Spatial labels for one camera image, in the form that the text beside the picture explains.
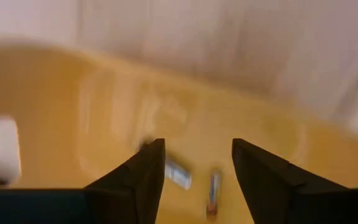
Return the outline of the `large silver battery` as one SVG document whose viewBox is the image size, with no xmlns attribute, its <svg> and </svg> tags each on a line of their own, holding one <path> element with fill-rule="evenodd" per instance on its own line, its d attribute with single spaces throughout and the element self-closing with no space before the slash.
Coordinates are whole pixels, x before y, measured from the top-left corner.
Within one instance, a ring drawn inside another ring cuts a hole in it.
<svg viewBox="0 0 358 224">
<path fill-rule="evenodd" d="M 209 178 L 208 202 L 206 204 L 207 219 L 214 220 L 218 214 L 218 202 L 221 191 L 222 172 L 214 169 Z"/>
<path fill-rule="evenodd" d="M 165 177 L 185 190 L 191 187 L 191 174 L 182 165 L 173 160 L 165 161 Z"/>
</svg>

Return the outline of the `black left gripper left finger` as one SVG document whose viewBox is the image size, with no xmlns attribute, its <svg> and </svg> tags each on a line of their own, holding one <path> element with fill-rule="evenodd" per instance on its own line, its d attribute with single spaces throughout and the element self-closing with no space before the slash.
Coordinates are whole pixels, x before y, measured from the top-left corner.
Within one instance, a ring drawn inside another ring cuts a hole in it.
<svg viewBox="0 0 358 224">
<path fill-rule="evenodd" d="M 97 224 L 155 224 L 165 175 L 165 140 L 145 143 L 131 158 L 86 186 Z"/>
</svg>

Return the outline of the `yellow plastic bin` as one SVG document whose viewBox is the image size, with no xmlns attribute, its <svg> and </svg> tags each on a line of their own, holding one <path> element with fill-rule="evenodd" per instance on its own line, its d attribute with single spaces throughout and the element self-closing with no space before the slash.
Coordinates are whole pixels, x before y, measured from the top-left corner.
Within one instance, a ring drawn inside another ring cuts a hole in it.
<svg viewBox="0 0 358 224">
<path fill-rule="evenodd" d="M 324 193 L 322 222 L 358 224 L 358 137 L 245 93 L 138 63 L 64 47 L 0 41 L 0 223 L 95 223 L 86 186 L 143 144 L 165 140 L 155 224 L 255 224 L 238 183 L 232 140 L 243 139 L 345 186 Z M 209 178 L 222 172 L 218 214 Z"/>
</svg>

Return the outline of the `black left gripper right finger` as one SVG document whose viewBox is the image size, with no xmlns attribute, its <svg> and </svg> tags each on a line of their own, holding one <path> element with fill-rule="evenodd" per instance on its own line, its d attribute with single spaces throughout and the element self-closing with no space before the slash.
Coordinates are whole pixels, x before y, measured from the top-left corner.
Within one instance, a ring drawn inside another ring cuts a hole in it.
<svg viewBox="0 0 358 224">
<path fill-rule="evenodd" d="M 317 197 L 347 189 L 240 138 L 232 140 L 232 161 L 255 224 L 320 223 Z"/>
</svg>

